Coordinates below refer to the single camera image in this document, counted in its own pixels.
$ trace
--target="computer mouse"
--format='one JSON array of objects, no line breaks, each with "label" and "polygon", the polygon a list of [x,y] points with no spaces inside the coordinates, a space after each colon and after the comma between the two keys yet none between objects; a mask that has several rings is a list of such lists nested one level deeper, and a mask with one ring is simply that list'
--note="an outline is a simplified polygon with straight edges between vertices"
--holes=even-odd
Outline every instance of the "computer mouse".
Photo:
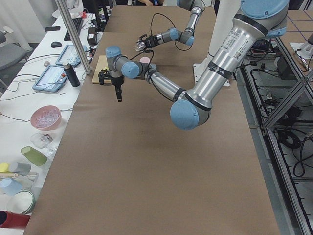
[{"label": "computer mouse", "polygon": [[61,47],[61,46],[62,46],[62,43],[57,42],[57,41],[51,43],[52,48]]}]

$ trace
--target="black bottle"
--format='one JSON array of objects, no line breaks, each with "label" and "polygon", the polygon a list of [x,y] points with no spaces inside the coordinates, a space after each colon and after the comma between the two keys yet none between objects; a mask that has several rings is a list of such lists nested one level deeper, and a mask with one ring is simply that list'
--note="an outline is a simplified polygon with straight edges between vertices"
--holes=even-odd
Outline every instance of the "black bottle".
[{"label": "black bottle", "polygon": [[80,85],[80,81],[78,80],[78,77],[74,71],[73,66],[69,62],[63,63],[64,72],[67,75],[67,78],[69,79],[70,83],[73,87],[78,87]]}]

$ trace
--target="keyboard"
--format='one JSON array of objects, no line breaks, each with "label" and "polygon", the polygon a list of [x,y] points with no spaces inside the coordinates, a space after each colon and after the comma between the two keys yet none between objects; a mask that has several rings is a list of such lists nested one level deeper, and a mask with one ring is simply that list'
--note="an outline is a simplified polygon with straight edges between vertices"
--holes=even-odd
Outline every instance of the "keyboard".
[{"label": "keyboard", "polygon": [[[74,25],[75,25],[75,28],[77,30],[77,33],[79,35],[80,34],[80,30],[82,29],[82,26],[83,26],[83,18],[79,17],[79,18],[74,18],[72,20],[74,22]],[[70,35],[69,35],[68,31],[65,34],[64,41],[70,41]]]}]

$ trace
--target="chair seat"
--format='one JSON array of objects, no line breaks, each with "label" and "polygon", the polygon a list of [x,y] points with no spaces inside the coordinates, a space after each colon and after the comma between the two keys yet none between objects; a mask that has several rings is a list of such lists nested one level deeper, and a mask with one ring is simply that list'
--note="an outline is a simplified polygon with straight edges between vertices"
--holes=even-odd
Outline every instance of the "chair seat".
[{"label": "chair seat", "polygon": [[26,56],[26,51],[13,43],[0,47],[0,70],[21,61]]}]

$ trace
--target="label on robot arm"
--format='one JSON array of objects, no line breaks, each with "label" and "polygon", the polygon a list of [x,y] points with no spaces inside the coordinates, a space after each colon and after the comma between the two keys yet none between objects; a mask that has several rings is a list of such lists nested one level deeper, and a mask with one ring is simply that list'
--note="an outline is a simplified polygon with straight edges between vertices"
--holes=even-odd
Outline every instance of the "label on robot arm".
[{"label": "label on robot arm", "polygon": [[240,62],[252,45],[253,40],[246,35],[230,31],[221,45],[221,49],[227,52],[228,56]]}]

